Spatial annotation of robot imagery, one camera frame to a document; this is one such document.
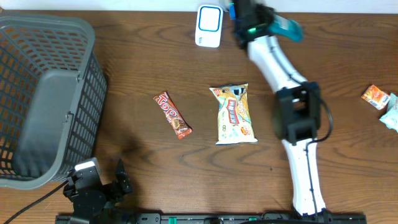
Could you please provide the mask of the teal mouthwash bottle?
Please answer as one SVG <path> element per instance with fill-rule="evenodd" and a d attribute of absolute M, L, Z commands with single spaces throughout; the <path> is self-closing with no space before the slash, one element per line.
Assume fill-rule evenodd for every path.
<path fill-rule="evenodd" d="M 283 35 L 295 42 L 301 42 L 304 37 L 302 26 L 298 22 L 279 15 L 274 16 L 269 30 L 273 34 Z"/>

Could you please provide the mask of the red chocolate bar wrapper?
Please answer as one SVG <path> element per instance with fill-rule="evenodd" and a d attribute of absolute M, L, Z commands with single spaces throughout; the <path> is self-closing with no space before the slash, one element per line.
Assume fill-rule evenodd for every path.
<path fill-rule="evenodd" d="M 164 112 L 167 121 L 175 131 L 178 139 L 183 139 L 185 136 L 192 133 L 192 128 L 184 120 L 166 91 L 155 95 L 154 100 Z"/>

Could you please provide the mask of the yellow snack chips bag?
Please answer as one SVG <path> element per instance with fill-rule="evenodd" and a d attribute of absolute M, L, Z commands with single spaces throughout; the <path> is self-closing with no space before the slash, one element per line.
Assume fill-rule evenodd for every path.
<path fill-rule="evenodd" d="M 218 100 L 217 146 L 257 143 L 248 106 L 248 84 L 210 88 Z"/>

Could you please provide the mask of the small orange snack packet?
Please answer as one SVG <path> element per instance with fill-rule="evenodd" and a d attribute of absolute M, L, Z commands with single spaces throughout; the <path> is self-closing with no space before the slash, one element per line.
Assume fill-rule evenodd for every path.
<path fill-rule="evenodd" d="M 383 109 L 391 99 L 390 95 L 380 90 L 376 85 L 369 86 L 361 98 L 378 110 Z"/>

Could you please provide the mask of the light blue wet wipes pack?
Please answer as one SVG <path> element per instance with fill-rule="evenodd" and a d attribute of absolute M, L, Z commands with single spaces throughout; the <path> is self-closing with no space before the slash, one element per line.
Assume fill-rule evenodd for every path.
<path fill-rule="evenodd" d="M 391 99 L 387 105 L 387 111 L 382 115 L 379 120 L 386 125 L 387 128 L 393 129 L 398 132 L 398 110 L 397 110 L 397 96 L 393 93 L 390 94 Z"/>

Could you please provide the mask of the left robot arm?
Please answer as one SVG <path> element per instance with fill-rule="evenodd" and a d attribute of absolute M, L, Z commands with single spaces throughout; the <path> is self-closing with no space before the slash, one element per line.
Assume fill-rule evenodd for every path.
<path fill-rule="evenodd" d="M 96 158 L 87 159 L 75 166 L 68 175 L 63 194 L 72 203 L 74 212 L 70 223 L 134 223 L 134 214 L 117 208 L 132 186 L 122 160 L 114 171 L 116 180 L 103 184 Z"/>

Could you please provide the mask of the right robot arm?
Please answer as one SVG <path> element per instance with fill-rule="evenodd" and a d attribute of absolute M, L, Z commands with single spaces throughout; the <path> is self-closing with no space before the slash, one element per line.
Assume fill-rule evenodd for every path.
<path fill-rule="evenodd" d="M 318 216 L 326 209 L 320 190 L 317 144 L 333 130 L 333 117 L 320 96 L 283 53 L 277 36 L 303 40 L 301 25 L 257 1 L 231 0 L 228 4 L 238 45 L 247 52 L 275 96 L 272 123 L 287 153 L 294 187 L 293 208 L 301 217 Z"/>

